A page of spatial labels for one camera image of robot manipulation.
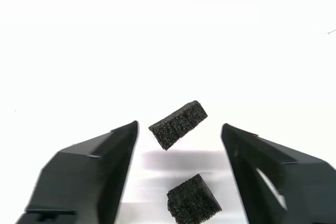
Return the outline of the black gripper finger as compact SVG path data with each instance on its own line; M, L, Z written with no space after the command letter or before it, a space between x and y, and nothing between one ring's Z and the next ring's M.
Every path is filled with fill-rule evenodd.
M114 223L138 121L59 150L40 171L17 223Z
M249 223L335 223L335 169L225 123L222 142Z

